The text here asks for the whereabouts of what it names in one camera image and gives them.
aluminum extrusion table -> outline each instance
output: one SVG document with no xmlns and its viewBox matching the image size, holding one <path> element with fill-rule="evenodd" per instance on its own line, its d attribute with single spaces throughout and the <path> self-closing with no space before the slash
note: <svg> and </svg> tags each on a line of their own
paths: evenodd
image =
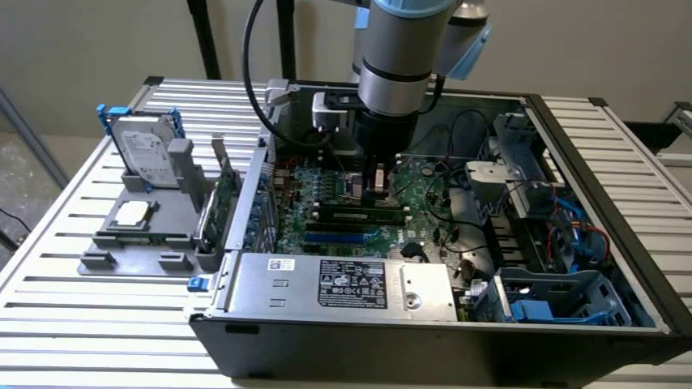
<svg viewBox="0 0 692 389">
<path fill-rule="evenodd" d="M 689 195 L 608 108 L 546 97 L 548 107 L 674 289 L 692 307 Z M 177 107 L 194 162 L 220 173 L 210 135 L 225 134 L 232 165 L 248 168 L 258 120 L 242 85 L 165 79 L 130 106 Z M 0 385 L 10 387 L 325 387 L 232 382 L 216 371 L 180 308 L 185 278 L 80 276 L 78 255 L 122 189 L 122 162 L 104 139 L 0 272 Z M 369 387 L 369 385 L 336 387 Z M 692 387 L 692 353 L 632 365 L 589 389 Z"/>
</svg>

floor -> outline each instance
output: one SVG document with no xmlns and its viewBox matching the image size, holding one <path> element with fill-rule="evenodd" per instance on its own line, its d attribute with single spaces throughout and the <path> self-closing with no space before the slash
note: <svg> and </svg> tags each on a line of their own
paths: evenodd
<svg viewBox="0 0 692 389">
<path fill-rule="evenodd" d="M 45 135 L 42 141 L 60 162 L 65 173 L 73 176 L 100 138 Z M 0 208 L 22 219 L 29 228 L 36 226 L 53 203 L 60 189 L 25 148 L 17 134 L 0 132 Z M 21 224 L 0 214 L 0 228 L 18 240 L 26 235 Z M 0 269 L 12 253 L 0 247 Z"/>
</svg>

black cable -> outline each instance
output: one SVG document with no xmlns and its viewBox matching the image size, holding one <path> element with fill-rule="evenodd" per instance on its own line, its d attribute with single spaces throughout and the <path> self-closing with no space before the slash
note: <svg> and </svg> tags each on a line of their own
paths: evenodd
<svg viewBox="0 0 692 389">
<path fill-rule="evenodd" d="M 20 217 L 12 215 L 9 212 L 6 212 L 6 211 L 5 211 L 4 209 L 1 209 L 1 208 L 0 208 L 0 212 L 4 213 L 6 217 L 10 217 L 12 219 L 17 220 L 17 221 L 21 223 L 21 225 L 24 226 L 24 228 L 25 228 L 25 230 L 26 230 L 28 232 L 32 231 L 32 229 L 29 229 L 29 226 L 25 225 L 25 223 L 24 223 L 24 221 L 22 221 L 22 219 L 21 219 Z"/>
<path fill-rule="evenodd" d="M 488 245 L 481 245 L 478 247 L 473 247 L 472 249 L 468 249 L 468 250 L 450 250 L 448 247 L 446 247 L 446 244 L 444 244 L 444 249 L 449 252 L 449 253 L 454 253 L 454 254 L 465 254 L 465 253 L 470 253 L 472 251 L 476 251 L 476 250 L 480 250 L 480 249 L 486 249 L 488 248 Z"/>
<path fill-rule="evenodd" d="M 249 38 L 252 36 L 252 27 L 254 26 L 254 20 L 257 19 L 257 13 L 260 12 L 261 3 L 264 0 L 257 0 L 252 7 L 252 11 L 249 12 L 248 22 L 245 23 L 245 34 L 242 36 L 242 83 L 245 86 L 245 92 L 248 93 L 249 104 L 252 105 L 252 109 L 257 118 L 260 119 L 261 124 L 269 130 L 269 132 L 280 138 L 285 143 L 292 146 L 301 148 L 321 148 L 330 140 L 332 133 L 328 132 L 324 136 L 324 139 L 318 143 L 302 143 L 297 140 L 292 140 L 285 134 L 278 132 L 272 122 L 264 115 L 264 111 L 261 110 L 260 103 L 257 102 L 257 96 L 254 95 L 254 90 L 252 88 L 252 80 L 249 78 Z"/>
<path fill-rule="evenodd" d="M 478 247 L 473 247 L 472 249 L 468 249 L 468 250 L 452 250 L 448 248 L 446 246 L 446 240 L 449 239 L 449 235 L 452 235 L 452 233 L 448 233 L 445 236 L 444 236 L 444 239 L 442 239 L 442 243 L 440 243 L 440 250 L 444 248 L 449 253 L 454 253 L 454 254 L 465 254 L 465 253 L 470 253 L 472 251 L 476 251 L 476 250 L 480 250 L 480 249 L 486 249 L 488 248 L 488 245 L 481 245 Z"/>
<path fill-rule="evenodd" d="M 418 111 L 418 114 L 425 115 L 434 109 L 434 107 L 437 107 L 437 102 L 440 101 L 440 97 L 442 96 L 445 80 L 446 77 L 444 77 L 442 75 L 437 75 L 437 79 L 434 80 L 434 92 L 432 93 L 430 106 L 426 108 L 425 111 Z"/>
<path fill-rule="evenodd" d="M 461 169 L 454 169 L 454 170 L 450 170 L 448 171 L 446 173 L 448 174 L 453 174 L 456 172 L 461 171 Z M 432 179 L 432 182 L 430 182 L 430 185 L 428 186 L 428 189 L 425 191 L 425 208 L 426 208 L 426 211 L 430 213 L 432 217 L 434 217 L 437 220 L 440 221 L 444 221 L 446 223 L 453 223 L 453 224 L 465 224 L 465 225 L 470 225 L 472 227 L 476 227 L 476 229 L 478 229 L 482 233 L 485 233 L 485 231 L 482 230 L 482 226 L 480 224 L 476 224 L 476 223 L 472 223 L 470 221 L 464 221 L 464 220 L 454 220 L 454 219 L 448 219 L 446 217 L 441 217 L 437 213 L 434 213 L 434 211 L 432 210 L 430 208 L 430 204 L 428 203 L 428 195 L 430 194 L 430 190 L 432 190 L 432 187 L 434 186 L 434 183 L 437 182 L 437 180 L 444 176 L 444 174 L 446 173 L 440 173 L 433 179 Z"/>
<path fill-rule="evenodd" d="M 518 184 L 514 185 L 513 188 L 509 189 L 506 193 L 502 194 L 502 197 L 500 197 L 500 201 L 497 202 L 497 205 L 494 206 L 494 210 L 500 210 L 500 207 L 504 205 L 505 201 L 509 199 L 509 195 L 514 190 L 517 190 L 521 186 L 532 182 L 530 180 L 521 181 Z"/>
<path fill-rule="evenodd" d="M 449 125 L 450 131 L 449 131 L 448 147 L 450 145 L 452 146 L 452 150 L 454 149 L 454 142 L 452 140 L 452 135 L 454 134 L 456 122 L 458 121 L 461 116 L 464 116 L 464 115 L 466 115 L 469 113 L 474 113 L 482 119 L 482 123 L 485 124 L 485 139 L 482 140 L 482 143 L 489 141 L 489 130 L 490 130 L 492 127 L 490 127 L 490 124 L 489 124 L 488 117 L 485 116 L 485 114 L 480 110 L 477 110 L 474 108 L 464 109 L 461 112 L 458 112 L 456 114 L 454 120 L 452 120 L 452 124 Z"/>
</svg>

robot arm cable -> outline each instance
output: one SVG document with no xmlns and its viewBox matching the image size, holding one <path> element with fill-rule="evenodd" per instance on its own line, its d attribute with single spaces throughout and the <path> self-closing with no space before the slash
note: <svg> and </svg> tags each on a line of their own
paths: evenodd
<svg viewBox="0 0 692 389">
<path fill-rule="evenodd" d="M 245 23 L 245 33 L 242 36 L 242 83 L 245 87 L 245 92 L 248 93 L 249 104 L 252 105 L 252 109 L 264 127 L 285 143 L 300 148 L 321 148 L 332 140 L 330 132 L 326 133 L 324 139 L 317 143 L 302 143 L 297 140 L 290 139 L 285 134 L 278 132 L 272 122 L 269 122 L 269 119 L 266 118 L 266 115 L 261 110 L 260 103 L 257 102 L 257 96 L 254 95 L 254 90 L 252 88 L 252 80 L 249 78 L 249 38 L 252 36 L 252 28 L 254 26 L 254 20 L 257 19 L 257 13 L 260 12 L 262 3 L 264 0 L 257 0 L 254 2 L 252 11 L 249 12 L 248 22 Z"/>
</svg>

